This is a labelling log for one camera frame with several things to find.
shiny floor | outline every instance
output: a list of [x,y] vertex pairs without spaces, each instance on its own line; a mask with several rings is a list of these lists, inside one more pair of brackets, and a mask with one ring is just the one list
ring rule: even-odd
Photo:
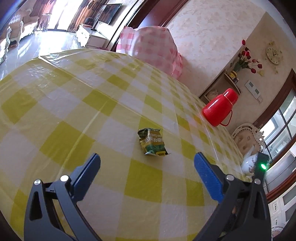
[[9,49],[6,61],[0,65],[0,80],[33,58],[79,48],[82,47],[73,33],[36,31],[21,39],[19,46]]

pink checkered cloth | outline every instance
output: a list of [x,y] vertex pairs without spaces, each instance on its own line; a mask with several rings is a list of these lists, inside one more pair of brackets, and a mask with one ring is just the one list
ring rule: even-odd
[[182,73],[182,56],[167,28],[149,26],[139,29],[124,27],[117,53],[124,53],[142,60],[175,79]]

food packet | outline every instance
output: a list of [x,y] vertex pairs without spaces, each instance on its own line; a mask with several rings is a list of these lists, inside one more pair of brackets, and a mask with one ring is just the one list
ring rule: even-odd
[[160,129],[144,128],[138,131],[140,144],[145,155],[165,156],[168,155]]

wall-mounted television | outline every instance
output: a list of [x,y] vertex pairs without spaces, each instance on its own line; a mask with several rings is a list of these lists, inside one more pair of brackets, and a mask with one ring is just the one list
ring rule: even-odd
[[103,5],[96,14],[95,22],[109,24],[121,5],[121,3]]

red thermos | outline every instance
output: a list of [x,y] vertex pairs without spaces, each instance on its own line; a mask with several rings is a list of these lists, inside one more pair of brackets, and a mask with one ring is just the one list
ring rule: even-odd
[[[219,124],[223,126],[228,126],[232,117],[232,106],[238,99],[237,93],[229,88],[223,94],[218,95],[216,98],[210,101],[202,109],[204,117],[212,126],[218,126]],[[228,116],[231,112],[231,116],[227,125],[221,122]]]

